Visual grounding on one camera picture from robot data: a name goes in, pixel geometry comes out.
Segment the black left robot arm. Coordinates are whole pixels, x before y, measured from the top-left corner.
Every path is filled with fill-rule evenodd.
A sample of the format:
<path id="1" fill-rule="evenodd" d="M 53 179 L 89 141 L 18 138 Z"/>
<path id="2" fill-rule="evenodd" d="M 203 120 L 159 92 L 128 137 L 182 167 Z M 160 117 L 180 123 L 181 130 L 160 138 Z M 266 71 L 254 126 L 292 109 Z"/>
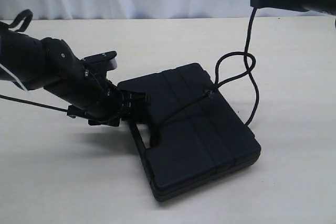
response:
<path id="1" fill-rule="evenodd" d="M 118 126 L 150 103 L 145 92 L 119 89 L 107 79 L 117 67 L 116 51 L 78 59 L 64 40 L 38 40 L 1 23 L 1 80 L 28 91 L 44 89 L 68 102 L 69 117 L 90 125 Z"/>

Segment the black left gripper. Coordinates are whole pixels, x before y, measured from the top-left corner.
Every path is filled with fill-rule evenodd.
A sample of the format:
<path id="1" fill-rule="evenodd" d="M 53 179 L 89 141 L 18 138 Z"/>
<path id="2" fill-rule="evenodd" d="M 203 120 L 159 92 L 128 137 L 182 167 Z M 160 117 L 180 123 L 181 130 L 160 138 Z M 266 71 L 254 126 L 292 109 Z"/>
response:
<path id="1" fill-rule="evenodd" d="M 149 105 L 151 96 L 146 92 L 118 89 L 111 82 L 80 85 L 66 97 L 69 102 L 67 116 L 87 120 L 90 126 L 107 125 L 118 127 L 128 118 L 137 103 Z"/>

